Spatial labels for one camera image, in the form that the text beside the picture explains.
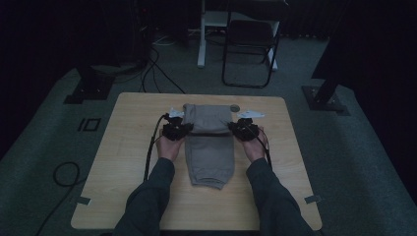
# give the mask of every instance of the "hand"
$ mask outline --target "hand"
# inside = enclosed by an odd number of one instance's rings
[[[162,136],[162,130],[159,131],[159,135],[160,137],[156,141],[158,156],[165,157],[174,162],[178,156],[180,147],[184,142],[184,138],[179,141],[170,141],[166,137]]]
[[[266,145],[267,139],[264,136],[264,127],[259,127],[261,130],[258,138],[263,142],[264,146]],[[241,140],[237,139],[237,141],[242,144],[243,149],[246,153],[246,156],[248,159],[252,162],[254,162],[257,159],[264,158],[265,157],[265,150],[264,147],[261,145],[258,139],[252,139],[250,141],[242,142]]]

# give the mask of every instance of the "wooden table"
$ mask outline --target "wooden table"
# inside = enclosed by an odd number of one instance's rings
[[[314,230],[322,227],[317,205],[306,204],[304,200],[313,192],[282,98],[127,92],[120,94],[110,117],[82,192],[82,197],[91,201],[88,206],[77,205],[71,222],[74,228],[114,228],[128,196],[143,181],[149,141],[157,119],[171,107],[182,110],[184,103],[237,104],[241,111],[264,112],[266,117],[254,119],[254,123],[265,127],[274,172],[296,199],[307,223]],[[150,169],[156,160],[155,147]],[[176,174],[161,229],[259,230],[258,213],[246,177],[249,164],[241,145],[235,142],[235,172],[224,188],[192,186],[182,146],[174,162]]]

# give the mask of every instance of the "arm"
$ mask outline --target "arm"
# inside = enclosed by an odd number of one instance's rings
[[[258,138],[266,143],[263,132]],[[261,235],[314,235],[301,216],[294,198],[283,187],[265,160],[265,150],[256,139],[240,142],[251,161],[246,174],[260,216]]]
[[[114,236],[159,235],[159,221],[169,202],[170,185],[181,141],[160,137],[157,141],[158,159],[149,179],[129,196],[126,210],[117,223]]]

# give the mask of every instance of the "chair leg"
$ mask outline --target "chair leg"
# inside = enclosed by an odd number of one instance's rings
[[[223,83],[227,86],[229,86],[229,84],[226,82],[226,80],[224,79],[224,73],[226,71],[226,56],[227,56],[227,37],[226,37],[226,41],[224,42],[224,46],[223,46],[223,66],[221,69],[221,80],[223,81]]]
[[[267,49],[266,49],[266,53],[264,54],[264,59],[262,60],[262,62],[261,62],[261,63],[265,63],[265,61],[266,61],[266,60],[267,60],[267,58],[268,58],[269,52],[270,52],[270,48],[267,48]]]
[[[275,61],[275,56],[276,56],[276,50],[278,49],[278,43],[275,44],[275,46],[273,47],[273,53],[272,53],[272,58],[269,62],[269,71],[268,71],[268,79],[264,84],[264,87],[267,86],[269,84],[270,81],[270,75],[272,74],[272,69],[273,69],[273,62]]]

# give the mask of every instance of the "folded gray pants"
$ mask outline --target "folded gray pants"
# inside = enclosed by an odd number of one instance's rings
[[[194,124],[185,138],[191,183],[222,189],[234,172],[230,106],[185,104],[184,113],[184,123]]]

